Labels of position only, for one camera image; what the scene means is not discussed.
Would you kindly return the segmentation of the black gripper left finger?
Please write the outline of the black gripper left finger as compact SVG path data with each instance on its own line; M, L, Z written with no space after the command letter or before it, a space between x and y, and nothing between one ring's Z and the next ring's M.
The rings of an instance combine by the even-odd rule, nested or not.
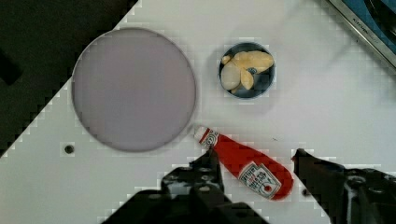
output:
M268 224L224 193L217 153L209 149L162 178L159 190L137 192L102 224Z

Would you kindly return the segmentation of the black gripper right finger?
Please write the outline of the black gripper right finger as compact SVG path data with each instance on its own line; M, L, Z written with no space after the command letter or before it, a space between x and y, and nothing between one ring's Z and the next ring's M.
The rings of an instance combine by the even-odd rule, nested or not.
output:
M348 169L302 148L292 160L294 173L332 224L396 224L393 175L372 168Z

